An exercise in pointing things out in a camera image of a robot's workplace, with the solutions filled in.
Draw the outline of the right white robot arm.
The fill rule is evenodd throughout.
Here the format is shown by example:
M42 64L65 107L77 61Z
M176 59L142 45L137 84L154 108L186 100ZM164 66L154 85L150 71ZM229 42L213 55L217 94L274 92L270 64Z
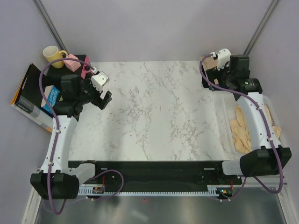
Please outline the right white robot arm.
M277 175L283 185L283 168L290 160L290 148L283 147L267 116L263 90L257 78L250 78L249 57L232 55L228 49L213 52L200 61L202 78L210 89L233 94L243 114L239 132L250 139L249 152L237 160L224 161L214 171L218 183L226 183L231 175L253 177Z

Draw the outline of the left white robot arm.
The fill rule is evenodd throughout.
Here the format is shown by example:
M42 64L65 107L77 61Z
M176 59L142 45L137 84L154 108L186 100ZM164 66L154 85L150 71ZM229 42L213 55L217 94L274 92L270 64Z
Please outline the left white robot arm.
M104 72L87 73L85 78L66 75L61 78L61 90L52 110L53 129L46 158L39 173L32 174L30 183L44 200L75 199L79 187L87 180L99 183L103 173L91 163L69 168L69 154L73 133L85 104L91 103L104 110L112 99L103 86L109 81Z

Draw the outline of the cream yellow t shirt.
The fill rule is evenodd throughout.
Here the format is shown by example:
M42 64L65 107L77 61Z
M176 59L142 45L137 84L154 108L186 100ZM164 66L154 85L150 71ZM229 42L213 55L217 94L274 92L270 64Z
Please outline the cream yellow t shirt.
M235 107L236 119L229 121L234 147L241 154L248 154L255 150L252 147L249 128L240 106Z

